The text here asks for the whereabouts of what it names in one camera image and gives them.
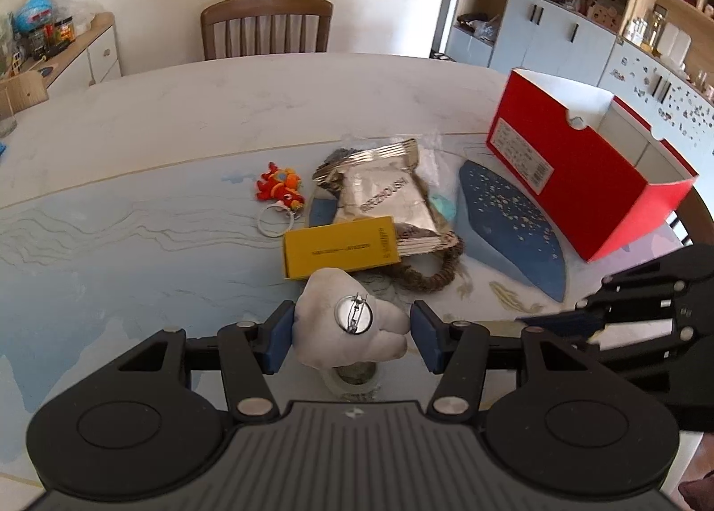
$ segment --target white ring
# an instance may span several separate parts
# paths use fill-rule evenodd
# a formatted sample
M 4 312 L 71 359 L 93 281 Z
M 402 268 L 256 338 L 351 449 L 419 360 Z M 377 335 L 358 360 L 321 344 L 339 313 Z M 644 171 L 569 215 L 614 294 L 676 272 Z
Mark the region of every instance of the white ring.
M 280 209 L 281 211 L 285 211 L 286 213 L 288 213 L 288 215 L 290 215 L 290 222 L 288 223 L 288 228 L 285 229 L 285 231 L 282 231 L 280 233 L 274 233 L 273 231 L 269 231 L 265 227 L 263 227 L 263 215 L 265 215 L 265 211 L 267 211 L 268 209 Z M 258 231 L 266 237 L 282 237 L 284 234 L 286 234 L 293 228 L 293 225 L 295 225 L 295 213 L 292 209 L 288 208 L 282 202 L 270 203 L 267 207 L 263 208 L 263 210 L 258 215 Z

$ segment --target open box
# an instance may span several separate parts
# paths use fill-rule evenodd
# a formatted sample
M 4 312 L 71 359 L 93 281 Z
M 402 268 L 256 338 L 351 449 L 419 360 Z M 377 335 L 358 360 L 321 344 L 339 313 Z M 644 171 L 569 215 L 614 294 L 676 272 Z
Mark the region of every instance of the open box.
M 512 71 L 488 146 L 588 261 L 662 225 L 697 177 L 620 98 L 527 70 Z

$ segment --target dining table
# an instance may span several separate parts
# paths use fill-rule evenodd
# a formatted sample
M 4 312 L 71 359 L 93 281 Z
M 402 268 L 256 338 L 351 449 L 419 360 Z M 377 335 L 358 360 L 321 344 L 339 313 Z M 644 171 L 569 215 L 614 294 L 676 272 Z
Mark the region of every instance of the dining table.
M 486 145 L 505 84 L 496 71 L 454 62 L 278 54 L 149 71 L 17 114 L 0 157 L 0 511 L 42 493 L 24 444 L 42 404 L 161 329 L 215 335 L 298 298 L 304 282 L 284 278 L 281 240 L 256 225 L 256 179 L 269 162 L 298 172 L 309 196 L 334 150 L 414 137 L 438 163 L 437 184 L 472 161 L 519 185 Z M 468 253 L 437 293 L 376 272 L 358 279 L 406 311 L 424 299 L 445 321 L 513 320 L 571 310 L 603 276 L 681 247 L 663 224 L 587 263 L 554 230 L 566 271 L 560 300 Z M 623 345 L 668 328 L 619 324 L 599 341 Z M 409 340 L 403 358 L 381 365 L 371 398 L 426 405 L 438 379 Z M 281 409 L 336 399 L 292 351 L 267 381 Z M 193 388 L 225 407 L 220 374 L 199 373 Z M 482 407 L 514 388 L 513 372 L 489 372 Z M 700 438 L 681 434 L 665 492 Z

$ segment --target wooden chair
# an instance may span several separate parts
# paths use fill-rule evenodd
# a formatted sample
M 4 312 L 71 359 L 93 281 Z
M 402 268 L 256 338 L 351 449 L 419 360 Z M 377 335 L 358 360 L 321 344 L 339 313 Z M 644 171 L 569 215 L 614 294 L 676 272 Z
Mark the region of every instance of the wooden chair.
M 300 16 L 300 43 L 298 50 L 294 50 L 292 38 L 293 16 Z M 284 16 L 283 25 L 283 53 L 293 51 L 306 52 L 308 16 L 319 18 L 317 37 L 315 42 L 316 52 L 327 51 L 327 40 L 330 34 L 330 21 L 332 19 L 332 4 L 326 0 L 226 0 L 214 4 L 201 13 L 201 34 L 203 36 L 203 55 L 206 59 L 216 59 L 216 33 L 215 25 L 225 24 L 225 49 L 226 57 L 233 57 L 233 37 L 231 21 L 238 20 L 238 41 L 240 42 L 239 55 L 247 56 L 248 34 L 247 24 L 252 19 L 254 55 L 263 53 L 275 54 L 278 48 L 276 38 L 276 16 Z M 263 52 L 262 27 L 269 21 L 270 39 L 268 52 Z
M 696 189 L 689 191 L 675 214 L 676 217 L 670 222 L 670 227 L 675 229 L 681 224 L 687 231 L 682 245 L 691 245 L 692 243 L 714 245 L 714 220 Z

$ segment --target grey ribbed panel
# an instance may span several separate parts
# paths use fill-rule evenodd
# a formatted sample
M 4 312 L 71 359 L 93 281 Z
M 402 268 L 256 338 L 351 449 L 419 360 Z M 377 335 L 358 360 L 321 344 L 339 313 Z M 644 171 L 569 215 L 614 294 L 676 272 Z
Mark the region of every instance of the grey ribbed panel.
M 356 417 L 348 416 L 358 409 Z M 191 484 L 140 503 L 51 493 L 33 511 L 675 511 L 659 492 L 616 503 L 558 499 L 492 463 L 468 428 L 427 420 L 415 403 L 297 403 L 237 432 Z

